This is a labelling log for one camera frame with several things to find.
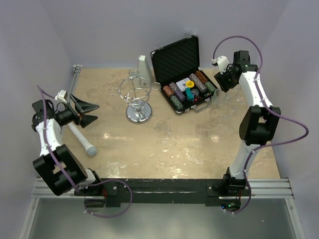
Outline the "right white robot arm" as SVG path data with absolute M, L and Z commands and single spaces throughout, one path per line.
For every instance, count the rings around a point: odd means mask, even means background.
M 248 109 L 239 126 L 242 140 L 232 165 L 223 176 L 220 188 L 232 196 L 248 186 L 247 175 L 258 151 L 274 137 L 281 110 L 268 100 L 260 81 L 259 67 L 250 62 L 248 51 L 237 51 L 230 63 L 225 56 L 212 60 L 219 72 L 214 76 L 223 92 L 240 85 Z

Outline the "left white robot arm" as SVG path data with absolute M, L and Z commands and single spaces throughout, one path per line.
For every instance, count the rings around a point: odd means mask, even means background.
M 68 126 L 89 156 L 95 156 L 97 149 L 78 130 L 97 120 L 89 113 L 97 110 L 97 104 L 67 95 L 61 90 L 55 97 L 39 100 L 32 104 L 35 114 L 32 117 L 32 129 L 38 133 L 41 143 L 39 158 L 33 161 L 33 167 L 47 184 L 49 189 L 60 196 L 71 189 L 79 190 L 85 186 L 91 195 L 103 191 L 103 183 L 96 172 L 86 169 L 71 150 L 63 143 L 62 130 Z

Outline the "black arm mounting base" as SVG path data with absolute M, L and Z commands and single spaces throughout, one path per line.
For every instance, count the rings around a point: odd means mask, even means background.
M 204 204 L 240 208 L 240 198 L 251 191 L 246 182 L 223 179 L 106 179 L 75 193 L 86 200 L 97 199 L 106 207 L 121 204 Z

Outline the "clear wine glass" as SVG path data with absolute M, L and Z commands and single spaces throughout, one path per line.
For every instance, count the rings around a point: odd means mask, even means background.
M 236 116 L 239 114 L 239 108 L 237 106 L 229 106 L 228 112 L 231 116 Z
M 240 85 L 236 87 L 235 91 L 235 102 L 239 104 L 244 104 L 245 103 L 245 94 Z
M 128 71 L 129 77 L 138 77 L 140 75 L 138 69 L 131 69 Z
M 226 103 L 229 102 L 230 99 L 230 93 L 229 92 L 223 92 L 221 89 L 216 89 L 214 91 L 214 94 L 212 96 L 212 103 L 220 107 Z

